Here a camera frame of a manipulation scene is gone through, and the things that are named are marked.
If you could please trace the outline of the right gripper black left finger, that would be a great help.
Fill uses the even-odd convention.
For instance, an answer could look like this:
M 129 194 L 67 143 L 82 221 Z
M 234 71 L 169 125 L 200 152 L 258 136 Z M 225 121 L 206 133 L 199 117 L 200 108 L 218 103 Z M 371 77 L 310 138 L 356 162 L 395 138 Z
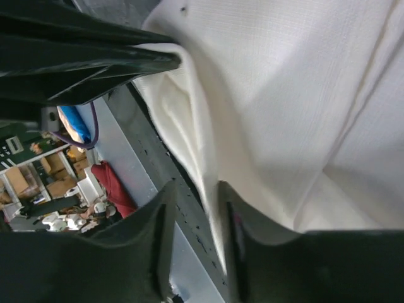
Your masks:
M 139 210 L 91 237 L 1 234 L 1 301 L 166 301 L 175 211 L 170 181 Z

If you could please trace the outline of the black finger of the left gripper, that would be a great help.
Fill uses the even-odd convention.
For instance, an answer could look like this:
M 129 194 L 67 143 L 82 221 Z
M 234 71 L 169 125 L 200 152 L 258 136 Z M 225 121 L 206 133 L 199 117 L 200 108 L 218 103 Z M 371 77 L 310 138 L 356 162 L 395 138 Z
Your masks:
M 81 105 L 143 75 L 170 71 L 173 53 L 139 47 L 1 38 L 1 101 Z
M 174 41 L 165 35 L 102 21 L 80 12 L 71 1 L 1 1 L 1 33 L 110 45 Z

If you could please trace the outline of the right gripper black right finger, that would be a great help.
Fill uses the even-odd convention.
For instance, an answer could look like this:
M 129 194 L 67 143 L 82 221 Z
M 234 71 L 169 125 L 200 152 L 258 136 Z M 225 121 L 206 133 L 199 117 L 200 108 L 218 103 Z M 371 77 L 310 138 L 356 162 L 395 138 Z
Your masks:
M 232 302 L 402 302 L 401 230 L 298 233 L 218 184 Z

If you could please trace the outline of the white cloth napkin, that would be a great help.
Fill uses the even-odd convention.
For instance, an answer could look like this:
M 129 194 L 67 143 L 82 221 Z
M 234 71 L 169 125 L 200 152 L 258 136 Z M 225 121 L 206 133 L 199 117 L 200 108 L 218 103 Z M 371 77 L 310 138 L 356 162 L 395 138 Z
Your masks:
M 403 228 L 402 1 L 162 1 L 143 28 L 182 61 L 135 85 L 220 261 L 221 180 L 299 232 Z

